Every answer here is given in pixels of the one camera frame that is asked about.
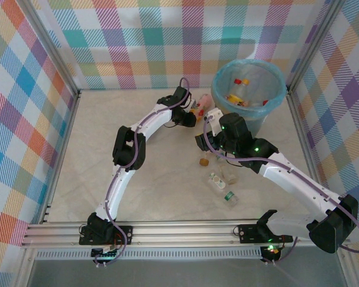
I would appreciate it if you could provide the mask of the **aluminium frame post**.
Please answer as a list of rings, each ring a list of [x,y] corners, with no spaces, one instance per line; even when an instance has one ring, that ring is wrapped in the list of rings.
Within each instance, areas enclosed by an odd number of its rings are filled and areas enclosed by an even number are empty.
[[[314,55],[346,0],[316,0],[308,14],[301,37],[290,57],[289,74],[286,79],[288,91],[294,90],[306,73]]]
[[[31,26],[34,28],[36,34],[40,38],[41,44],[44,46],[47,54],[51,57],[52,62],[56,66],[57,70],[60,72],[62,79],[67,83],[72,92],[76,96],[79,96],[80,89],[74,82],[73,77],[68,70],[68,67],[65,65],[47,29],[44,27],[40,17],[37,14],[36,9],[34,9],[31,0],[18,0],[18,4],[22,7],[22,10],[30,21]]]

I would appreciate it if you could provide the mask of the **orange label brown cap bottle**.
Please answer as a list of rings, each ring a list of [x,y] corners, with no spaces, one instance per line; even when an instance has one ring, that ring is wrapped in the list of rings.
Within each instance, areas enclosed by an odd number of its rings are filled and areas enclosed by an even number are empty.
[[[203,167],[207,167],[211,164],[212,153],[210,151],[204,151],[199,159],[199,164]]]

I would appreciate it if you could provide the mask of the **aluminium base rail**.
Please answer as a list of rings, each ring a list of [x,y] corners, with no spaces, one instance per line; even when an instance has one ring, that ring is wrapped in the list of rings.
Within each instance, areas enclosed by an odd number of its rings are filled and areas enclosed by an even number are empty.
[[[133,227],[129,248],[192,248],[235,247],[239,224],[254,224],[253,220],[209,221],[130,221],[120,225]],[[28,226],[22,248],[102,248],[105,252],[111,245],[80,245],[79,228],[84,222],[47,222]]]

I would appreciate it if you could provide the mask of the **clear bottle white label green band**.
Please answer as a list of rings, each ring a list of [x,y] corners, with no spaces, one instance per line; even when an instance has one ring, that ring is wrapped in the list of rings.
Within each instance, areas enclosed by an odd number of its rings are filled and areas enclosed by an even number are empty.
[[[208,175],[208,185],[225,204],[234,207],[238,203],[238,197],[230,186],[215,172]]]

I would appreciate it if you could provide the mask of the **pink peach drink bottle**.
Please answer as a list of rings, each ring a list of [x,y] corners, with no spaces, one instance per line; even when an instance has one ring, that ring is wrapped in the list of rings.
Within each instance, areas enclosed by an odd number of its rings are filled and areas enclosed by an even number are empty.
[[[195,106],[191,109],[191,112],[196,116],[197,119],[201,119],[208,112],[211,103],[212,96],[210,94],[203,94],[196,102]]]

